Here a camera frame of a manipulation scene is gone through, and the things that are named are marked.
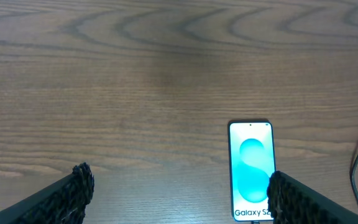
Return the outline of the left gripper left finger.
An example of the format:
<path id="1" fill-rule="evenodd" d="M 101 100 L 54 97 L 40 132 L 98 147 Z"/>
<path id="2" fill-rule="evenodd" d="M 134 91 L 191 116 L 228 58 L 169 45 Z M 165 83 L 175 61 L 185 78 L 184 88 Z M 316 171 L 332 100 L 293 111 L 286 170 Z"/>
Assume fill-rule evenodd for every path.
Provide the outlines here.
<path id="1" fill-rule="evenodd" d="M 94 193 L 87 163 L 70 175 L 0 211 L 0 224 L 82 224 Z"/>

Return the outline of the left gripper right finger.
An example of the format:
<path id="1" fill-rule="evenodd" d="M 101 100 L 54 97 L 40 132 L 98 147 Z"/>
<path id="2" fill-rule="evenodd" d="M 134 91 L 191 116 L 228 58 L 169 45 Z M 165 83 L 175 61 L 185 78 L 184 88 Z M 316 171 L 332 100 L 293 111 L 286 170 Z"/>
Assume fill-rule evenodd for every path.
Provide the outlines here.
<path id="1" fill-rule="evenodd" d="M 358 215 L 276 171 L 267 188 L 268 211 L 274 224 L 358 224 Z"/>

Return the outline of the blue Galaxy smartphone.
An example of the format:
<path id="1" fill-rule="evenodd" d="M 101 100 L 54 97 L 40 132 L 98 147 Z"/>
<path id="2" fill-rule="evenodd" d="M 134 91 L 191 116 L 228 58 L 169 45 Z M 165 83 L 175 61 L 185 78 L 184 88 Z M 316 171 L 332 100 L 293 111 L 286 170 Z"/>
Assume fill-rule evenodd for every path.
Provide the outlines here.
<path id="1" fill-rule="evenodd" d="M 267 188 L 276 171 L 273 126 L 267 119 L 234 119 L 227 124 L 231 214 L 237 222 L 265 222 Z"/>

